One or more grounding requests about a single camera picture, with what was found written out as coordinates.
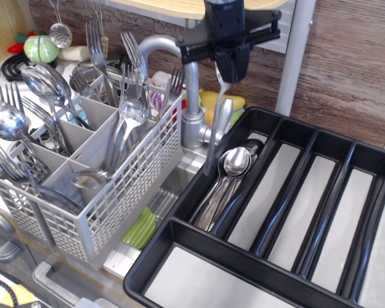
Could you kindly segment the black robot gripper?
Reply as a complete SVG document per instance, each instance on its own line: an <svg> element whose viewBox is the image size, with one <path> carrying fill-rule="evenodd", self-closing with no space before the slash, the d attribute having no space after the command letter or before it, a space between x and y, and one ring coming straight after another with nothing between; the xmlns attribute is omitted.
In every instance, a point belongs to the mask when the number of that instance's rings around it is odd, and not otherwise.
<svg viewBox="0 0 385 308"><path fill-rule="evenodd" d="M246 77L253 47L280 37L282 13L278 9L247 10L243 1L205 1L204 5L199 25L176 39L182 62L210 58L223 81L240 82Z"/></svg>

